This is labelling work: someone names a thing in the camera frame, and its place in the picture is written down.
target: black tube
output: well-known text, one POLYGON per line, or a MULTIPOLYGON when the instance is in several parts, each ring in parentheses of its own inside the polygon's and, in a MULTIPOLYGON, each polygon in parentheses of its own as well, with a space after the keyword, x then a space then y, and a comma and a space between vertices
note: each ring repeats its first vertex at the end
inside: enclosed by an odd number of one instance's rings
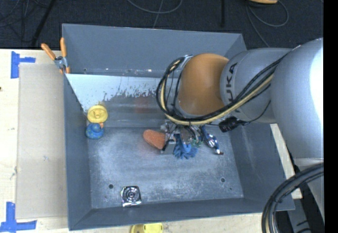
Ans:
POLYGON ((49 5, 47 7, 47 10, 46 10, 45 14, 43 15, 43 17, 42 17, 42 19, 41 19, 41 21, 40 21, 40 23, 39 23, 39 25, 38 25, 38 27, 37 27, 37 29, 35 31, 35 34, 33 36, 32 47, 35 46, 35 44, 37 42, 37 39, 39 38, 40 33, 41 33, 41 31, 42 31, 42 29, 43 29, 43 27, 44 27, 44 25, 45 25, 45 23, 47 21, 47 18, 49 16, 51 10, 52 10, 52 7, 54 6, 55 1, 56 0, 51 0, 51 2, 49 3, 49 5))

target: metal drain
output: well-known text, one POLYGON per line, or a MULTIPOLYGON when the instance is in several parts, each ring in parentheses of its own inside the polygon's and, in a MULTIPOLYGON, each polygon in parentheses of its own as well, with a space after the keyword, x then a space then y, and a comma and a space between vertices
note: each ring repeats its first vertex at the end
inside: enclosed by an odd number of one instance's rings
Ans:
POLYGON ((141 204, 141 194, 138 186, 123 187, 121 191, 122 206, 134 206, 141 204))

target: bin floor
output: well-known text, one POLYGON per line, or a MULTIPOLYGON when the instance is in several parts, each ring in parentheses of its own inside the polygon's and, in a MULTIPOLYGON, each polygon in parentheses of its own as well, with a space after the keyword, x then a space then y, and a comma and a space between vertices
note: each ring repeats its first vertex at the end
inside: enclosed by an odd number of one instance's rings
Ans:
POLYGON ((236 162, 229 136, 208 127, 224 155, 202 144, 196 157, 177 159, 148 145, 145 128, 106 127, 101 139, 88 140, 91 204, 120 207, 125 186, 138 186, 142 204, 241 198, 236 162))

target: orange object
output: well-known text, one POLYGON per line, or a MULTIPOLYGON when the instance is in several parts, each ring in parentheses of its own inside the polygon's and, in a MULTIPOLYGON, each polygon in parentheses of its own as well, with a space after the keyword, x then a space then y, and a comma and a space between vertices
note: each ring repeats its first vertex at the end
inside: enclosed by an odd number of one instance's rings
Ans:
POLYGON ((194 56, 182 71, 178 101, 192 115, 206 115, 222 107, 220 78, 229 59, 214 53, 194 56))
POLYGON ((151 146, 163 149, 165 145, 165 134, 147 129, 143 132, 143 139, 151 146))
POLYGON ((60 48, 61 48, 62 57, 65 58, 67 56, 67 50, 65 47, 64 38, 60 39, 60 48))
POLYGON ((43 49, 43 51, 46 52, 46 54, 50 57, 51 60, 54 61, 57 58, 46 43, 41 43, 41 48, 43 49))

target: gray tray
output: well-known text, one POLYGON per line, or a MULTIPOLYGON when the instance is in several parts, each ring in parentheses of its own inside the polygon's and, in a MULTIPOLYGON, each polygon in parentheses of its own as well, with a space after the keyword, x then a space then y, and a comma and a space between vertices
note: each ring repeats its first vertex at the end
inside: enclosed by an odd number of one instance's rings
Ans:
MULTIPOLYGON (((241 34, 72 24, 62 29, 72 70, 64 77, 70 230, 262 212, 285 180, 268 124, 228 133, 208 127, 224 155, 202 145, 195 158, 180 160, 142 138, 145 129, 159 129, 164 121, 154 92, 123 96, 116 89, 118 78, 129 77, 130 89, 138 89, 140 80, 157 81, 185 54, 230 58, 246 50, 241 34), (102 76, 112 82, 102 83, 102 76), (104 95, 109 89, 115 94, 104 95), (109 118, 105 135, 93 140, 85 136, 86 104, 98 100, 109 118), (131 185, 139 187, 142 203, 122 207, 120 192, 131 185)), ((291 197, 279 205, 293 208, 291 197)))

